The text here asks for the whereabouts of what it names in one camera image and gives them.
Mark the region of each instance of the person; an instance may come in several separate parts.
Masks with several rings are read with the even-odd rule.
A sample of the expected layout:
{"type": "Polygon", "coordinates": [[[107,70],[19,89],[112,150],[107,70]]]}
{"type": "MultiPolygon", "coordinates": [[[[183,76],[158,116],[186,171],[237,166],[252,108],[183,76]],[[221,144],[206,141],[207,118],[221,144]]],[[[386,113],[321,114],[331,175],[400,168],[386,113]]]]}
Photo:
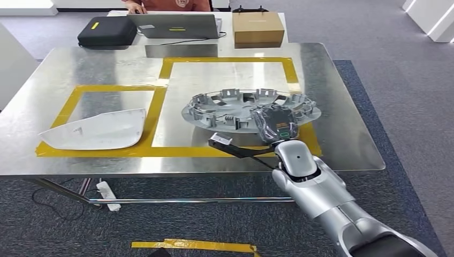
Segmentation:
{"type": "Polygon", "coordinates": [[[211,11],[209,0],[122,0],[129,13],[147,11],[211,11]]]}

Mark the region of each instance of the white plastic part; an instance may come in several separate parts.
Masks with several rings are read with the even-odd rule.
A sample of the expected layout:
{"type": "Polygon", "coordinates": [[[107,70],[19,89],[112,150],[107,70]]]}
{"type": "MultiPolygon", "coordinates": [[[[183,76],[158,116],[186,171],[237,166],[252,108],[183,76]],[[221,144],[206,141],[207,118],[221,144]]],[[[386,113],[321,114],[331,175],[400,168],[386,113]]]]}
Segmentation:
{"type": "Polygon", "coordinates": [[[214,133],[212,136],[211,136],[211,139],[213,139],[214,141],[218,142],[218,143],[222,143],[226,146],[230,145],[230,143],[232,142],[232,138],[229,138],[223,134],[220,134],[220,133],[214,133]]]}
{"type": "MultiPolygon", "coordinates": [[[[96,187],[98,188],[99,193],[102,195],[102,198],[104,198],[104,199],[117,199],[115,197],[114,192],[112,191],[112,189],[110,189],[109,184],[107,184],[107,182],[105,182],[105,181],[100,182],[100,183],[98,183],[96,185],[96,187]]],[[[107,207],[109,207],[110,211],[119,211],[122,206],[118,205],[118,204],[110,204],[110,205],[107,205],[107,207]]]]}
{"type": "Polygon", "coordinates": [[[135,145],[143,132],[146,110],[99,114],[47,130],[39,136],[56,149],[106,150],[135,145]]]}

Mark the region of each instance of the floor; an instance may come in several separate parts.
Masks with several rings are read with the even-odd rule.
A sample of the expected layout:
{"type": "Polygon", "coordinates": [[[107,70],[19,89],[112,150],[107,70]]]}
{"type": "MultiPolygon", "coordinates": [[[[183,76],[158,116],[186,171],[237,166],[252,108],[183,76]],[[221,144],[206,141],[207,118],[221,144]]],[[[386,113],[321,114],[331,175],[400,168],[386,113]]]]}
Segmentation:
{"type": "MultiPolygon", "coordinates": [[[[454,44],[433,43],[400,8],[404,0],[231,0],[284,12],[290,42],[322,42],[350,59],[448,256],[454,256],[454,44]]],[[[0,17],[36,59],[76,46],[96,13],[0,17]]]]}

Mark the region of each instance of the power strip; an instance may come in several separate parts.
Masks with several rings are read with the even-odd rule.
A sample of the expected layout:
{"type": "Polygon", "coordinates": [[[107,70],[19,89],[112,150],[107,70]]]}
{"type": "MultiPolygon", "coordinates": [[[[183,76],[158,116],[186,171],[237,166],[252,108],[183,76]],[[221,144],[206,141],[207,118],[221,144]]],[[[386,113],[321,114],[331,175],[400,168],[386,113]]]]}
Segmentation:
{"type": "MultiPolygon", "coordinates": [[[[110,189],[109,184],[107,184],[107,182],[105,182],[105,181],[100,182],[100,183],[96,184],[96,187],[98,188],[98,191],[101,194],[102,198],[117,199],[115,197],[112,189],[110,189]]],[[[119,211],[122,206],[118,205],[118,204],[108,204],[107,207],[109,207],[110,211],[119,211]]]]}

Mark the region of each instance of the yellow tape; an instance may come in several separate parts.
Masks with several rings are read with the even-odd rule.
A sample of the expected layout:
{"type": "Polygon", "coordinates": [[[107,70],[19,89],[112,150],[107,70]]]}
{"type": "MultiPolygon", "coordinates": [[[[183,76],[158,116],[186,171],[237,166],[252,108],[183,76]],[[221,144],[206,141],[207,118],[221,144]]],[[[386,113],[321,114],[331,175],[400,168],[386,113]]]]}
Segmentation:
{"type": "Polygon", "coordinates": [[[113,85],[81,85],[77,86],[66,101],[51,127],[65,124],[74,111],[84,92],[115,92],[115,91],[154,91],[153,99],[145,118],[142,137],[134,146],[112,150],[61,150],[41,142],[36,148],[38,157],[144,157],[152,145],[156,126],[165,98],[165,87],[156,86],[113,86],[113,85]]]}
{"type": "Polygon", "coordinates": [[[249,244],[218,243],[209,241],[195,241],[185,239],[165,239],[164,242],[132,242],[132,248],[178,248],[178,249],[199,249],[210,251],[227,251],[239,253],[254,253],[259,257],[257,247],[249,244]]]}
{"type": "MultiPolygon", "coordinates": [[[[164,58],[159,79],[168,81],[174,63],[178,62],[280,62],[283,65],[289,91],[300,93],[298,76],[291,58],[284,57],[201,57],[201,58],[164,58]]],[[[164,102],[166,87],[157,86],[110,86],[110,85],[82,85],[77,86],[63,106],[60,114],[55,119],[52,127],[65,124],[71,113],[77,106],[81,95],[84,92],[115,92],[115,91],[154,91],[145,120],[144,131],[141,139],[134,146],[123,149],[112,150],[60,150],[54,149],[44,142],[36,148],[38,157],[232,157],[224,152],[211,147],[152,147],[156,133],[162,104],[164,102]]],[[[299,128],[300,140],[305,142],[311,153],[320,156],[321,150],[317,142],[315,131],[311,124],[305,124],[299,128]]],[[[263,149],[263,147],[249,147],[251,149],[263,149]]],[[[261,157],[272,157],[273,153],[261,155],[261,157]]]]}
{"type": "Polygon", "coordinates": [[[95,23],[92,27],[92,29],[96,29],[96,27],[99,25],[99,22],[95,23]]]}

